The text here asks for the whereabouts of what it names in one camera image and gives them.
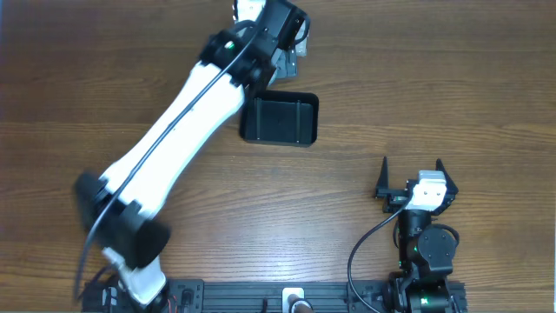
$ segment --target wood grain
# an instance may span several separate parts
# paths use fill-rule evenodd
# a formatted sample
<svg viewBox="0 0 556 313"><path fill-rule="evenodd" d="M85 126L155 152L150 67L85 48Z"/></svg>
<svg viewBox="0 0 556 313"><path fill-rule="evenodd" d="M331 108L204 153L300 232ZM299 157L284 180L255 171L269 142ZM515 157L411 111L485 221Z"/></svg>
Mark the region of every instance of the wood grain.
<svg viewBox="0 0 556 313"><path fill-rule="evenodd" d="M160 218L170 277L345 281L384 218L383 156L402 187L441 157L460 194L440 220L473 312L547 312L554 296L556 3L300 0L300 75L319 96L308 149L253 145L237 117L203 147ZM102 172L164 112L230 1L4 0L0 26L0 310L75 310L84 233L70 186ZM388 225L355 259L396 270ZM85 272L104 265L98 248Z"/></svg>

